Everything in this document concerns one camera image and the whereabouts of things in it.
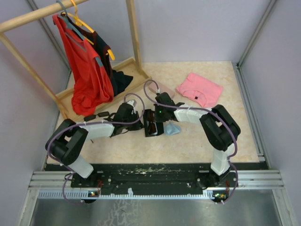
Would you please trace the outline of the tortoiseshell brown sunglasses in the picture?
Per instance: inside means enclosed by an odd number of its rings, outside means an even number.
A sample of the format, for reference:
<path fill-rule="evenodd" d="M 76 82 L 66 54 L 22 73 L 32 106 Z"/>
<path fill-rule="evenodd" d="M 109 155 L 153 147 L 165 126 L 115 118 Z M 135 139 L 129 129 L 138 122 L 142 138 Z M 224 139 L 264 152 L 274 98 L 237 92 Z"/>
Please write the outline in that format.
<path fill-rule="evenodd" d="M 155 123 L 155 116 L 154 116 L 154 112 L 152 110 L 149 110 L 147 113 L 147 122 L 148 122 L 148 126 L 147 126 L 147 136 L 155 136 L 158 134 L 157 131 L 157 126 Z"/>

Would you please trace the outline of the black glasses case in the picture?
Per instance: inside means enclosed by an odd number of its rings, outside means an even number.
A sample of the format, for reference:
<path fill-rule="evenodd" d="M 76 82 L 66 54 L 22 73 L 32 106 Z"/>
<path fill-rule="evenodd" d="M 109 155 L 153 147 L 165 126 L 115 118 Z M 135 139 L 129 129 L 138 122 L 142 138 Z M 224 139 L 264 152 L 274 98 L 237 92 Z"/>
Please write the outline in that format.
<path fill-rule="evenodd" d="M 155 112 L 151 109 L 144 111 L 143 124 L 145 137 L 160 136 L 164 133 L 163 123 L 155 120 Z"/>

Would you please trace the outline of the pink glasses case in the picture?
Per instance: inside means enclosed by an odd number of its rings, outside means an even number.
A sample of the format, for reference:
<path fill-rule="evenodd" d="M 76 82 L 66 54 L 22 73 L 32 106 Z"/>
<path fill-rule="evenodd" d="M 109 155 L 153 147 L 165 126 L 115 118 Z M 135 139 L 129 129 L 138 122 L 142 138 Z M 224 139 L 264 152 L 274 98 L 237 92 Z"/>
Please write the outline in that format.
<path fill-rule="evenodd" d="M 171 99 L 174 98 L 175 92 L 173 90 L 171 90 L 170 88 L 168 88 L 166 85 L 160 83 L 159 81 L 152 82 L 149 85 L 149 90 L 151 92 L 153 92 L 155 94 L 158 93 L 158 89 L 157 89 L 157 85 L 156 84 L 158 85 L 160 93 L 166 92 L 170 96 Z"/>

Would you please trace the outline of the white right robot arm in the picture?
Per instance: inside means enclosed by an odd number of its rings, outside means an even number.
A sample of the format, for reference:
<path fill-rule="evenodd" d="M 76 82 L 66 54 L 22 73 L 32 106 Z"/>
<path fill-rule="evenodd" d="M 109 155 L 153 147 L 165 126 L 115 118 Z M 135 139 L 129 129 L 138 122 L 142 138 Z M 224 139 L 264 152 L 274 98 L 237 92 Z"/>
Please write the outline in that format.
<path fill-rule="evenodd" d="M 190 107 L 184 103 L 175 104 L 171 97 L 163 92 L 155 97 L 155 120 L 157 122 L 178 121 L 201 125 L 205 135 L 214 148 L 211 162 L 210 181 L 221 186 L 227 180 L 230 158 L 238 151 L 237 138 L 241 129 L 222 105 L 213 108 Z"/>

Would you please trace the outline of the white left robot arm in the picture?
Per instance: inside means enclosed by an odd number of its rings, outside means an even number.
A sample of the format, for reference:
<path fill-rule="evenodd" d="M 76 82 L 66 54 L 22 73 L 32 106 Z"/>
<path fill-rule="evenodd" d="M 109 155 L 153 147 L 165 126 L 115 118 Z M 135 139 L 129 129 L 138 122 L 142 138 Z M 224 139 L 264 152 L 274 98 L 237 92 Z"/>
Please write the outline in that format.
<path fill-rule="evenodd" d="M 80 155 L 84 143 L 95 138 L 118 136 L 124 130 L 140 130 L 142 123 L 135 105 L 135 100 L 122 103 L 111 119 L 84 123 L 64 120 L 45 145 L 48 156 L 80 175 L 86 186 L 94 186 L 98 175 L 93 172 L 93 166 Z"/>

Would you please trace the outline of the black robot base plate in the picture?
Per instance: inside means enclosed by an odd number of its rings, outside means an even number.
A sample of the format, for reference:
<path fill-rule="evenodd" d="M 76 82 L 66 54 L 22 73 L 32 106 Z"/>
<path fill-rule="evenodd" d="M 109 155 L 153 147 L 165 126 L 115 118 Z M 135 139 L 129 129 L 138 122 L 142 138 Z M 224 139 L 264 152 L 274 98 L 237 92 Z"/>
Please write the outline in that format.
<path fill-rule="evenodd" d="M 97 199 L 210 199 L 221 203 L 238 186 L 237 171 L 218 176 L 208 164 L 95 164 L 88 178 L 59 165 L 46 172 L 63 172 L 63 196 L 78 192 L 86 203 Z"/>

